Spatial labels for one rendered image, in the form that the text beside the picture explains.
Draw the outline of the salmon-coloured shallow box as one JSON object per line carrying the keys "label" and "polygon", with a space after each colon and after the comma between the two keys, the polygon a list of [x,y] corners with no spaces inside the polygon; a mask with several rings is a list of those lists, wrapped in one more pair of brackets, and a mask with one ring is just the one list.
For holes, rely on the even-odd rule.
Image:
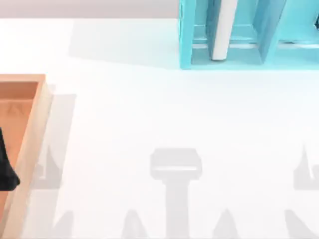
{"label": "salmon-coloured shallow box", "polygon": [[20,178],[15,190],[0,191],[0,239],[21,238],[51,103],[44,74],[0,74],[0,139]]}

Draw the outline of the light blue rack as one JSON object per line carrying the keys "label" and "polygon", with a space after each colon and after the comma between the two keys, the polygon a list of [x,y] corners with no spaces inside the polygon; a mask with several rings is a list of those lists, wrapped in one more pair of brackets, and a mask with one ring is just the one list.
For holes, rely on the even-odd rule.
{"label": "light blue rack", "polygon": [[238,0],[227,58],[211,59],[214,0],[179,0],[179,64],[196,70],[319,70],[319,0]]}

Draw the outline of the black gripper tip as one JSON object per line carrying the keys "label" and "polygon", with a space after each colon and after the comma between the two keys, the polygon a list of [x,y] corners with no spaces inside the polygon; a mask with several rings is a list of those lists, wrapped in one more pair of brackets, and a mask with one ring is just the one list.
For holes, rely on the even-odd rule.
{"label": "black gripper tip", "polygon": [[0,192],[14,191],[20,185],[20,178],[8,159],[2,129],[0,128]]}

